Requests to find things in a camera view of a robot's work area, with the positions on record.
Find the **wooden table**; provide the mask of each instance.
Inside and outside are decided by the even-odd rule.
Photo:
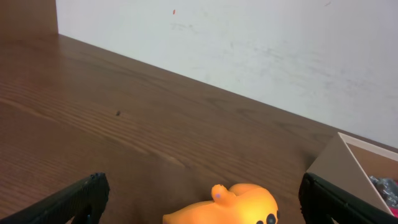
[[[240,182],[303,223],[301,178],[336,131],[62,35],[2,44],[0,218],[105,172],[102,223],[161,223]]]

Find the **orange stuffed animal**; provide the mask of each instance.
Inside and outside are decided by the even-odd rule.
[[[254,184],[222,185],[211,190],[214,201],[199,202],[163,216],[163,224],[276,224],[278,205],[268,190]]]

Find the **toy eye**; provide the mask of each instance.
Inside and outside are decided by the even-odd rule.
[[[269,214],[267,216],[267,224],[275,224],[276,219],[274,214]]]

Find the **brown wooden panel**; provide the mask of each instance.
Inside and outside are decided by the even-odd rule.
[[[0,43],[58,34],[55,0],[1,0]]]
[[[336,133],[64,37],[0,48],[0,218],[105,172],[102,223],[160,223],[214,184],[259,184],[303,223],[303,173]]]

